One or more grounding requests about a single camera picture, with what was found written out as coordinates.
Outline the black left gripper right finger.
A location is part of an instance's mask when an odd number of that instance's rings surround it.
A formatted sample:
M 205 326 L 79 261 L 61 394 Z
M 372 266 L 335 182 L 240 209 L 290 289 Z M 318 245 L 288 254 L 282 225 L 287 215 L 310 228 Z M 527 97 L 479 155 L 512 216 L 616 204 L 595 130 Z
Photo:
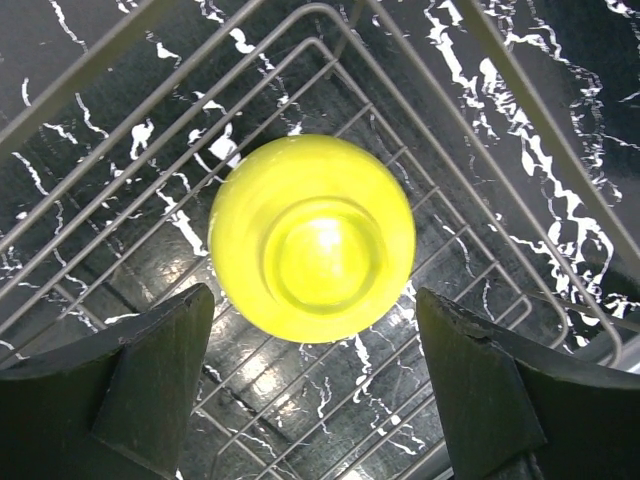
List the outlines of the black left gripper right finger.
M 456 478 L 638 478 L 637 375 L 559 353 L 426 288 L 416 314 Z

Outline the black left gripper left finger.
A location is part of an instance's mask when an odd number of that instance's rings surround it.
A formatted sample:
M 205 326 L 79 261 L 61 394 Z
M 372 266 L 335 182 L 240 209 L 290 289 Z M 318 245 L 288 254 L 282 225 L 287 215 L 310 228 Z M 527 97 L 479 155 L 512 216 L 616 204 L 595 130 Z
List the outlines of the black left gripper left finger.
M 213 314 L 196 284 L 2 369 L 2 478 L 174 478 Z

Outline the yellow-green bowl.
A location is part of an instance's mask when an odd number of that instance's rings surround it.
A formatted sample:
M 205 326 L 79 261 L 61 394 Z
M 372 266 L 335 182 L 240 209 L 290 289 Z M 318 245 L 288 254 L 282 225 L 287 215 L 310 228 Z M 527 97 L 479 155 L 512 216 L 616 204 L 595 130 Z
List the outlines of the yellow-green bowl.
M 303 134 L 262 145 L 226 177 L 208 246 L 220 287 L 251 324 L 290 342 L 328 343 L 391 309 L 410 276 L 416 228 L 380 160 Z

